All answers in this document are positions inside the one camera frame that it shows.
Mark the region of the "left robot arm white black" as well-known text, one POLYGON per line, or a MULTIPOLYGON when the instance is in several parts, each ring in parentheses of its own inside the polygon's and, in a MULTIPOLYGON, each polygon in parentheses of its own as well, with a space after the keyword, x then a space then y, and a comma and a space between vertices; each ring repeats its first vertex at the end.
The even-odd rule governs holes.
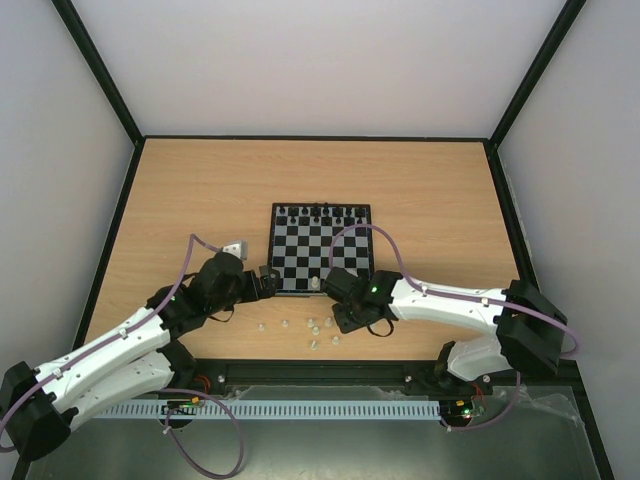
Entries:
POLYGON ((245 269, 221 252, 199 272, 158 290, 145 306, 98 339, 32 368, 20 362, 1 384, 1 430, 26 461, 62 445, 87 420, 111 406, 164 388, 186 388, 196 361, 181 336, 220 312, 275 295, 279 273, 245 269))

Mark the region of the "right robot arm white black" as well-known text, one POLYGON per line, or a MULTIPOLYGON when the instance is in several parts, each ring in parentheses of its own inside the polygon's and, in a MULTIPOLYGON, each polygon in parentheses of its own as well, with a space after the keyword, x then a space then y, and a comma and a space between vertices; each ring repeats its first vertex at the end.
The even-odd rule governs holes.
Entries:
POLYGON ((554 376, 568 332, 566 316, 523 280, 506 289, 465 289, 385 270, 367 279, 334 267, 321 290, 334 301, 333 316, 344 334, 380 320, 433 321, 478 333, 476 339, 453 341, 441 350, 436 379, 450 392, 506 370, 554 376))

